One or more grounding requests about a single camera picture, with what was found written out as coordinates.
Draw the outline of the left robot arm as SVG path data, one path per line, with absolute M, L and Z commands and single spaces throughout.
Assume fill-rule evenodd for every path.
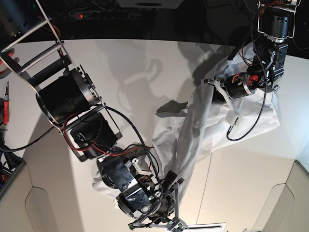
M 275 91 L 284 73 L 287 38 L 295 33 L 295 14 L 298 0 L 261 0 L 253 14 L 248 34 L 234 48 L 225 63 L 218 67 L 219 74 L 240 55 L 247 65 L 244 72 L 231 71 L 223 77 L 215 76 L 209 84 L 214 86 L 213 102 L 237 111 L 234 104 L 257 90 L 264 92 L 261 109 L 266 109 L 266 95 Z

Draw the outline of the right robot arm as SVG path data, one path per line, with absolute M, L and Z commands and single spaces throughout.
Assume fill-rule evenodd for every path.
M 54 44 L 19 64 L 14 46 L 47 29 Z M 81 162 L 96 160 L 97 184 L 110 190 L 119 209 L 134 219 L 131 230 L 164 228 L 182 232 L 188 227 L 179 218 L 179 190 L 183 179 L 173 171 L 159 175 L 158 159 L 143 140 L 118 147 L 120 132 L 113 132 L 102 110 L 113 112 L 97 93 L 82 66 L 68 55 L 59 29 L 38 1 L 3 0 L 0 3 L 0 61 L 36 93 L 42 113 L 63 136 Z

